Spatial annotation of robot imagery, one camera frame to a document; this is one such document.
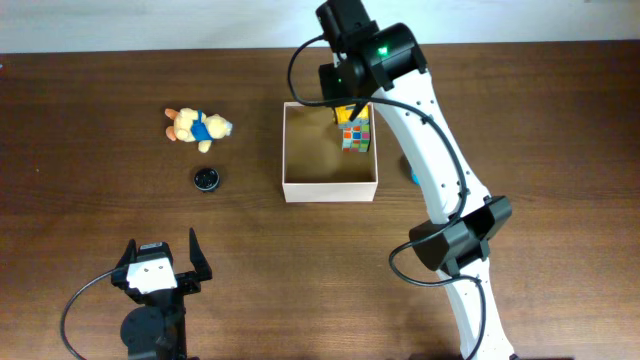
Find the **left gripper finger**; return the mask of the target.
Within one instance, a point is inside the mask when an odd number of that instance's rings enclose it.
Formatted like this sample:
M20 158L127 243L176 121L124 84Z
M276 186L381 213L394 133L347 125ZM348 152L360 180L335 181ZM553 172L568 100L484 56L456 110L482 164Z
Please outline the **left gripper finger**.
M137 246L136 246L136 241L134 239L131 239L126 248L125 251L123 253L123 255L121 256L120 260L117 262L116 267L117 268L125 268L127 266L129 266L132 262L136 261L136 257L137 257Z
M196 232L193 228L189 229L189 257L194 267L194 271L199 281L208 281L212 279L212 269L204 256L199 245Z

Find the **yellow grey toy truck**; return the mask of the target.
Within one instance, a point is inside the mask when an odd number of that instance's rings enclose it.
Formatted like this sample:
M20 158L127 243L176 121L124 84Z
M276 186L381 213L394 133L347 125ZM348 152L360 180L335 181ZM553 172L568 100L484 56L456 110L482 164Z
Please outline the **yellow grey toy truck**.
M362 104L351 104L334 108L334 122L340 129L368 125L369 108Z

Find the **multicoloured puzzle cube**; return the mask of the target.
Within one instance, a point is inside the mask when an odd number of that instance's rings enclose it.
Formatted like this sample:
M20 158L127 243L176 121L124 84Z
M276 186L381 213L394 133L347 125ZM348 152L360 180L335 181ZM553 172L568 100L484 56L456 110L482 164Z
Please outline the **multicoloured puzzle cube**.
M369 124L344 128L342 130L342 150L344 152L366 153L371 143Z

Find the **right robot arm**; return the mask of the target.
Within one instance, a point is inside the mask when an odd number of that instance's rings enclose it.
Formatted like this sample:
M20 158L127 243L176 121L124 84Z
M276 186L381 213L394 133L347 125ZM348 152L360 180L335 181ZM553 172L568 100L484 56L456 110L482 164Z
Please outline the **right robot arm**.
M512 214L466 162L436 99L426 58L411 30L385 29L359 1L327 1L316 10L336 62L322 66L332 103L371 103L398 140L425 200L428 220L411 229L396 258L411 249L445 288L466 359L513 359L489 276L489 242Z

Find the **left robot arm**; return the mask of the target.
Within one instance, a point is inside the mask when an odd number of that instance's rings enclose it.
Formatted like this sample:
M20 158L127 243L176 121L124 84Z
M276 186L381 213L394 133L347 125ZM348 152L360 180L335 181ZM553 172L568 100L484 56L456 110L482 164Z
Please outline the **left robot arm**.
M189 357L184 298L212 279L196 233L189 230L190 271L176 273L165 242L137 246L130 240L118 261L111 284L138 307L123 320L120 337L130 360L180 360Z

